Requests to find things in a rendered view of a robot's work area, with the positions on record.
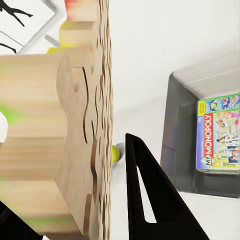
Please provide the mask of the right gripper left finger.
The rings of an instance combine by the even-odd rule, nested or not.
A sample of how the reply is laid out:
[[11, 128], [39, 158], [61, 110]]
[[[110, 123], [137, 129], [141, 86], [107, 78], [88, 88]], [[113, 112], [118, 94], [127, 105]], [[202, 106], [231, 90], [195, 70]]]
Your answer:
[[43, 240], [18, 215], [0, 200], [0, 240]]

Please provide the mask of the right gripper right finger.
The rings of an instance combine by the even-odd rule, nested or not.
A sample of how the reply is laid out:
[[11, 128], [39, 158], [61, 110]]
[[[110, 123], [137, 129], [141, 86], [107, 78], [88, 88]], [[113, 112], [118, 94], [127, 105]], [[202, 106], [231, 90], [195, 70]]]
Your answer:
[[[144, 141], [125, 139], [129, 240], [210, 240]], [[156, 223], [145, 220], [137, 167]]]

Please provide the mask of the board game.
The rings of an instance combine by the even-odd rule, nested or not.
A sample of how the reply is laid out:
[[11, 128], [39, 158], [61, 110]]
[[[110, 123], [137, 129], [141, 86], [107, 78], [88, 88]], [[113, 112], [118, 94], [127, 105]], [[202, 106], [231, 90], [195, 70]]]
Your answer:
[[240, 93], [198, 101], [196, 169], [240, 173]]

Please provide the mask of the jigsaw puzzle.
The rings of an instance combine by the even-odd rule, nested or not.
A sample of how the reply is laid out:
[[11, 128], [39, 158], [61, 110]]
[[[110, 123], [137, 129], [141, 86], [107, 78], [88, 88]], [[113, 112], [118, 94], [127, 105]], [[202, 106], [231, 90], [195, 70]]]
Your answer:
[[0, 201], [49, 240], [111, 240], [109, 0], [64, 0], [61, 47], [0, 55]]

